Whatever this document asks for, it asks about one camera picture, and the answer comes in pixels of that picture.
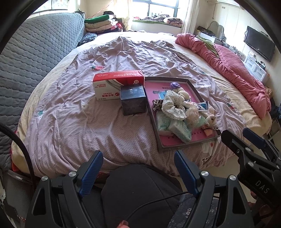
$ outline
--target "air conditioner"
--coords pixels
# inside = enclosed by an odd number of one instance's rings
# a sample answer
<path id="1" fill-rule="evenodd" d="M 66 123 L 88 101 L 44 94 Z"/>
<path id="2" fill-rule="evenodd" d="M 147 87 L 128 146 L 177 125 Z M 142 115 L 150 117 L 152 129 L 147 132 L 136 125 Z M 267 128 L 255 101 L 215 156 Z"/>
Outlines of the air conditioner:
<path id="1" fill-rule="evenodd" d="M 217 0 L 219 3 L 229 4 L 232 6 L 240 7 L 240 5 L 234 0 Z"/>

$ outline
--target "rolled pink comforter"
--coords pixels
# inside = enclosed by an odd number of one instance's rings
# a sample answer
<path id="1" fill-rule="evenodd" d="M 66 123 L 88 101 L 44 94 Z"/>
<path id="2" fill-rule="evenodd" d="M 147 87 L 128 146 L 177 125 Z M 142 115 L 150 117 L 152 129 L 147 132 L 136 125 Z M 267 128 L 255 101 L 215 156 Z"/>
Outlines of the rolled pink comforter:
<path id="1" fill-rule="evenodd" d="M 229 80 L 246 98 L 260 119 L 271 110 L 270 98 L 265 87 L 250 75 L 243 62 L 232 51 L 215 44 L 219 59 L 201 40 L 189 33 L 178 34 L 175 42 L 201 56 L 212 68 Z"/>

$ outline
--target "purple object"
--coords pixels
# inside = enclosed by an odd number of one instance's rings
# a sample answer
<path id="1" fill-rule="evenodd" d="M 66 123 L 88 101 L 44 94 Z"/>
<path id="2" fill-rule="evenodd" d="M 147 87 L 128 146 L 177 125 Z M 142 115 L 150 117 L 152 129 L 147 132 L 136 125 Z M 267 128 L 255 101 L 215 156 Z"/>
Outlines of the purple object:
<path id="1" fill-rule="evenodd" d="M 178 84 L 177 82 L 172 82 L 172 83 L 170 84 L 170 86 L 172 87 L 172 90 L 181 87 L 180 84 Z"/>

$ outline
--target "window frame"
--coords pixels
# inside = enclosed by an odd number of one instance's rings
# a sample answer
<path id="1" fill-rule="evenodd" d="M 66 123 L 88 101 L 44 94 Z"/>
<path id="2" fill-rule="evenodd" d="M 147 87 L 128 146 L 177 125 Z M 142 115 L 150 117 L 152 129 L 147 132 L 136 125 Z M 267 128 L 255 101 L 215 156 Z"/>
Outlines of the window frame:
<path id="1" fill-rule="evenodd" d="M 179 0 L 176 0 L 176 6 L 169 6 L 169 5 L 165 5 L 165 4 L 161 4 L 161 3 L 155 3 L 152 0 L 133 0 L 133 2 L 147 3 L 148 4 L 147 16 L 149 16 L 150 4 L 158 5 L 158 6 L 164 6 L 164 7 L 169 7 L 169 8 L 174 9 L 173 17 L 176 17 L 177 14 L 178 14 L 178 9 L 179 9 L 178 2 L 179 2 Z"/>

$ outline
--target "tray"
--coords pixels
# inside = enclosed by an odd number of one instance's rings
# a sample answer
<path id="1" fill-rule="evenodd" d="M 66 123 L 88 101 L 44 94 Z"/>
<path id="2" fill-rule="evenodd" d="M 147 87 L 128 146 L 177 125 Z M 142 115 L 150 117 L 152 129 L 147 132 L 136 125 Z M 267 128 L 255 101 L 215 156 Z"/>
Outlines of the tray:
<path id="1" fill-rule="evenodd" d="M 182 88 L 189 93 L 193 102 L 204 102 L 200 94 L 194 88 L 192 83 L 187 79 L 172 78 L 172 77 L 146 77 L 145 78 L 145 93 L 147 97 L 148 110 L 155 133 L 158 150 L 179 149 L 191 144 L 208 142 L 217 139 L 221 132 L 213 130 L 213 134 L 206 136 L 202 129 L 192 131 L 192 138 L 189 143 L 183 143 L 177 136 L 159 135 L 156 125 L 156 111 L 152 110 L 152 101 L 154 99 L 163 99 L 167 90 L 171 90 L 170 83 L 178 82 Z"/>

